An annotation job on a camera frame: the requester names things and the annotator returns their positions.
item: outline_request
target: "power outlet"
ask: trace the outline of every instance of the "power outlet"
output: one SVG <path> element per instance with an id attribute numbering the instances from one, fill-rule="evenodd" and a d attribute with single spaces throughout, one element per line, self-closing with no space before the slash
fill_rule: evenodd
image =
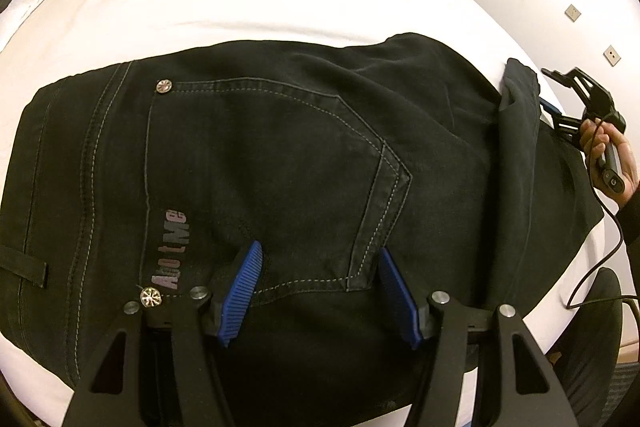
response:
<path id="1" fill-rule="evenodd" d="M 613 49 L 613 46 L 609 46 L 604 51 L 604 56 L 609 61 L 609 64 L 611 64 L 611 66 L 615 66 L 620 61 L 620 55 L 618 55 L 618 52 Z"/>
<path id="2" fill-rule="evenodd" d="M 582 15 L 573 4 L 569 4 L 569 7 L 564 10 L 564 14 L 573 22 L 576 22 L 578 20 L 578 17 Z"/>

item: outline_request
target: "black cable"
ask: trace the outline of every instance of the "black cable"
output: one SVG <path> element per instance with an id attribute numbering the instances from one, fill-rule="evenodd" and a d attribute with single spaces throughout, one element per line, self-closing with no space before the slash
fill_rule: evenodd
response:
<path id="1" fill-rule="evenodd" d="M 602 127 L 602 124 L 605 123 L 607 121 L 608 118 L 612 117 L 612 113 L 609 113 L 607 116 L 605 116 L 604 118 L 602 118 L 600 120 L 600 123 L 596 126 L 596 130 L 593 133 L 593 136 L 591 137 L 591 146 L 589 149 L 589 155 L 587 157 L 587 174 L 589 176 L 589 185 L 591 187 L 591 192 L 593 193 L 593 196 L 596 198 L 596 200 L 598 200 L 598 203 L 600 204 L 600 206 L 602 207 L 602 209 L 609 214 L 609 216 L 611 217 L 611 219 L 613 219 L 613 222 L 616 224 L 616 227 L 618 228 L 618 233 L 620 234 L 620 239 L 618 240 L 617 245 L 615 245 L 615 247 L 613 247 L 613 249 L 606 254 L 606 256 L 604 256 L 600 261 L 598 261 L 596 264 L 594 264 L 593 267 L 591 267 L 587 273 L 582 277 L 582 279 L 580 279 L 580 282 L 578 282 L 577 286 L 574 288 L 574 291 L 571 293 L 571 296 L 569 297 L 569 300 L 565 306 L 566 309 L 568 310 L 575 310 L 576 308 L 580 308 L 581 306 L 585 306 L 586 304 L 595 304 L 598 302 L 611 302 L 611 301 L 620 301 L 622 300 L 624 303 L 626 303 L 630 308 L 632 313 L 634 314 L 634 318 L 636 320 L 636 327 L 638 327 L 638 335 L 640 336 L 640 312 L 638 311 L 638 307 L 636 306 L 636 303 L 634 301 L 638 301 L 639 298 L 637 295 L 621 295 L 618 297 L 609 297 L 609 298 L 602 298 L 602 299 L 591 299 L 588 301 L 583 301 L 581 303 L 578 304 L 572 304 L 572 301 L 575 298 L 575 295 L 578 293 L 578 291 L 580 290 L 580 287 L 585 283 L 586 280 L 589 279 L 589 277 L 591 277 L 596 270 L 598 270 L 599 268 L 602 267 L 602 265 L 604 265 L 609 259 L 611 259 L 611 257 L 613 257 L 615 255 L 615 253 L 620 250 L 620 247 L 622 246 L 622 243 L 624 242 L 624 238 L 623 238 L 623 233 L 622 233 L 622 227 L 620 226 L 620 222 L 618 221 L 618 218 L 615 216 L 615 214 L 613 212 L 611 212 L 609 210 L 609 208 L 607 207 L 606 204 L 604 204 L 604 202 L 600 199 L 600 197 L 598 196 L 598 194 L 596 193 L 595 187 L 593 186 L 593 178 L 591 177 L 591 163 L 592 163 L 592 158 L 591 155 L 593 154 L 593 143 L 596 139 L 596 135 L 598 134 L 599 129 Z M 638 354 L 638 362 L 640 362 L 640 353 Z"/>

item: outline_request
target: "metal rivet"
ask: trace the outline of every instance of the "metal rivet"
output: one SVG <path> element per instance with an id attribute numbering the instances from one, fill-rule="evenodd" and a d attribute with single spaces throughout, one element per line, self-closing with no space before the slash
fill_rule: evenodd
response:
<path id="1" fill-rule="evenodd" d="M 140 309 L 140 304 L 135 301 L 129 301 L 124 305 L 124 312 L 127 315 L 135 315 Z"/>
<path id="2" fill-rule="evenodd" d="M 209 296 L 209 288 L 206 286 L 194 286 L 189 291 L 189 295 L 194 301 L 200 301 Z"/>
<path id="3" fill-rule="evenodd" d="M 431 298 L 438 304 L 446 304 L 450 301 L 449 294 L 443 291 L 436 291 L 431 294 Z"/>
<path id="4" fill-rule="evenodd" d="M 162 304 L 162 296 L 157 289 L 149 286 L 140 292 L 140 301 L 145 308 L 154 308 Z"/>
<path id="5" fill-rule="evenodd" d="M 160 94 L 164 94 L 166 92 L 171 91 L 171 88 L 174 87 L 174 83 L 170 80 L 160 80 L 156 84 L 156 91 Z"/>
<path id="6" fill-rule="evenodd" d="M 516 308 L 514 308 L 510 304 L 503 304 L 498 309 L 500 310 L 500 314 L 504 315 L 505 317 L 511 318 L 516 314 Z"/>

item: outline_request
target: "white bed sheet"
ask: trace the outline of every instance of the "white bed sheet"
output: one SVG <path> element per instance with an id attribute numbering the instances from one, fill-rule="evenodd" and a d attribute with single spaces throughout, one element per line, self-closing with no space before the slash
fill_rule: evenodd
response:
<path id="1" fill-rule="evenodd" d="M 403 32 L 444 42 L 497 89 L 510 57 L 537 70 L 473 0 L 14 0 L 0 14 L 0 195 L 22 109 L 39 87 L 59 78 L 225 41 L 343 47 L 375 44 Z M 538 77 L 542 97 L 561 107 L 542 74 Z M 603 249 L 600 223 L 556 286 L 527 315 L 543 349 L 568 324 L 573 313 L 562 303 Z M 586 287 L 578 298 L 585 293 Z M 52 427 L 62 423 L 71 390 L 1 336 L 0 369 L 34 413 Z M 475 372 L 465 376 L 464 386 L 458 425 L 470 420 Z M 405 416 L 400 410 L 367 426 L 401 426 Z"/>

